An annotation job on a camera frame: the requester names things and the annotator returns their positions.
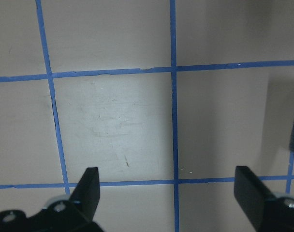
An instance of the horizontal blue line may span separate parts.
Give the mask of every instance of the horizontal blue line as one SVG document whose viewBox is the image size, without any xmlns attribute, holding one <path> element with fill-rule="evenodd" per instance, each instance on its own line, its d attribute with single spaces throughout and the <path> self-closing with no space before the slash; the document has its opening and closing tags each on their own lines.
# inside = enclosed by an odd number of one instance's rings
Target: horizontal blue line
<svg viewBox="0 0 294 232">
<path fill-rule="evenodd" d="M 294 179 L 294 175 L 274 175 L 260 176 L 260 180 L 287 180 Z M 137 181 L 116 181 L 116 182 L 101 182 L 101 186 L 128 186 L 128 185 L 169 185 L 175 180 L 137 180 Z M 234 182 L 234 177 L 224 178 L 202 178 L 202 179 L 179 179 L 179 184 L 200 184 L 200 183 L 218 183 L 218 182 Z M 76 187 L 76 183 L 69 183 L 70 188 Z M 37 189 L 37 188 L 64 188 L 65 184 L 22 184 L 22 185 L 0 185 L 0 189 Z"/>
<path fill-rule="evenodd" d="M 177 66 L 177 71 L 184 72 L 184 71 L 242 69 L 242 68 L 259 68 L 259 67 L 275 67 L 275 66 L 294 66 L 294 60 L 277 60 L 277 61 L 228 63 L 228 64 L 206 64 L 206 65 Z"/>
<path fill-rule="evenodd" d="M 55 72 L 53 78 L 76 77 L 76 76 L 98 76 L 98 75 L 122 75 L 122 74 L 139 74 L 139 73 L 168 73 L 171 67 L 156 67 L 150 69 L 110 69 L 95 71 L 77 71 L 77 72 Z"/>
<path fill-rule="evenodd" d="M 47 78 L 48 78 L 47 74 L 26 75 L 26 76 L 0 76 L 0 82 L 43 80 Z"/>
</svg>

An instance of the screw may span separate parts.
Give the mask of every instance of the screw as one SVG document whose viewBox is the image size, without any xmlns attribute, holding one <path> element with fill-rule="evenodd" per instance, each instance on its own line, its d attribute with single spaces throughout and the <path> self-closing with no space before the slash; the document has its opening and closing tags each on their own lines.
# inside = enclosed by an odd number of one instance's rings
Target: screw
<svg viewBox="0 0 294 232">
<path fill-rule="evenodd" d="M 63 210 L 65 210 L 66 206 L 65 204 L 63 204 L 63 202 L 60 202 L 59 204 L 57 204 L 55 207 L 54 207 L 54 210 L 56 212 L 61 212 Z"/>
<path fill-rule="evenodd" d="M 288 206 L 289 208 L 294 208 L 294 200 L 292 200 L 292 199 L 285 199 L 284 200 L 284 203 L 285 203 L 285 205 L 286 206 Z"/>
<path fill-rule="evenodd" d="M 3 221 L 4 223 L 7 223 L 7 222 L 10 222 L 10 221 L 15 220 L 15 218 L 16 218 L 16 215 L 13 213 L 13 211 L 11 211 L 9 215 L 6 215 L 6 216 L 3 218 L 2 221 Z"/>
</svg>

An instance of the metal bolt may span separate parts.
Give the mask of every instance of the metal bolt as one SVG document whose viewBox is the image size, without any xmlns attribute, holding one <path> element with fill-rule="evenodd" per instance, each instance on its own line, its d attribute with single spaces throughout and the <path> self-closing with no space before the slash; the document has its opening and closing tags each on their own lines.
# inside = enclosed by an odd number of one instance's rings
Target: metal bolt
<svg viewBox="0 0 294 232">
<path fill-rule="evenodd" d="M 289 208 L 294 208 L 294 200 L 292 200 L 292 199 L 285 199 L 284 200 L 284 203 L 285 203 L 285 205 L 286 206 L 288 206 Z"/>
<path fill-rule="evenodd" d="M 16 218 L 16 215 L 13 213 L 13 212 L 10 212 L 10 214 L 9 215 L 6 215 L 4 218 L 3 218 L 3 222 L 4 223 L 7 223 L 7 222 L 10 222 L 10 221 L 13 221 L 13 220 L 15 220 L 15 218 Z"/>
<path fill-rule="evenodd" d="M 56 212 L 61 212 L 61 211 L 65 210 L 65 208 L 66 208 L 65 204 L 63 204 L 63 202 L 60 202 L 59 204 L 57 204 L 55 206 L 54 210 Z"/>
</svg>

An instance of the blue tape grid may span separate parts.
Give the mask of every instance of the blue tape grid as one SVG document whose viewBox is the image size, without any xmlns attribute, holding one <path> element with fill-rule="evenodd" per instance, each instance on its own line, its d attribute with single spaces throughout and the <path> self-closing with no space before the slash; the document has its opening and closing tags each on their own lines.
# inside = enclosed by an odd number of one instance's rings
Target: blue tape grid
<svg viewBox="0 0 294 232">
<path fill-rule="evenodd" d="M 175 231 L 179 231 L 179 184 L 200 184 L 200 183 L 218 183 L 218 182 L 234 182 L 233 177 L 225 178 L 203 178 L 203 179 L 179 179 L 178 176 L 178 141 L 177 141 L 177 72 L 188 71 L 204 71 L 204 70 L 223 70 L 223 69 L 241 69 L 241 68 L 259 68 L 259 67 L 276 67 L 276 66 L 294 66 L 294 60 L 278 60 L 278 61 L 258 61 L 258 62 L 241 62 L 226 64 L 209 64 L 209 65 L 176 65 L 176 1 L 170 0 L 170 19 L 171 19 L 171 67 L 155 67 L 150 69 L 114 69 L 114 70 L 94 70 L 79 72 L 56 72 L 52 73 L 47 47 L 44 18 L 41 0 L 35 0 L 37 6 L 37 17 L 42 42 L 42 49 L 46 67 L 46 74 L 25 75 L 0 77 L 0 82 L 15 82 L 28 80 L 48 80 L 51 95 L 53 115 L 56 126 L 56 139 L 58 143 L 60 164 L 62 169 L 63 183 L 58 184 L 20 184 L 20 185 L 0 185 L 0 189 L 29 189 L 29 188 L 64 188 L 66 193 L 70 193 L 70 189 L 76 186 L 76 183 L 69 183 L 67 170 L 62 146 L 62 138 L 59 126 L 59 117 L 55 99 L 54 78 L 64 77 L 81 77 L 81 76 L 97 76 L 102 74 L 120 75 L 120 74 L 140 74 L 140 73 L 171 73 L 172 78 L 172 122 L 173 122 L 173 160 L 174 160 L 174 179 L 173 180 L 149 180 L 149 181 L 120 181 L 120 182 L 101 182 L 101 186 L 129 186 L 129 185 L 174 185 L 174 209 L 175 209 Z M 288 174 L 277 176 L 260 176 L 261 180 L 287 180 L 286 193 L 290 193 L 291 180 L 293 175 L 294 154 L 290 153 Z"/>
</svg>

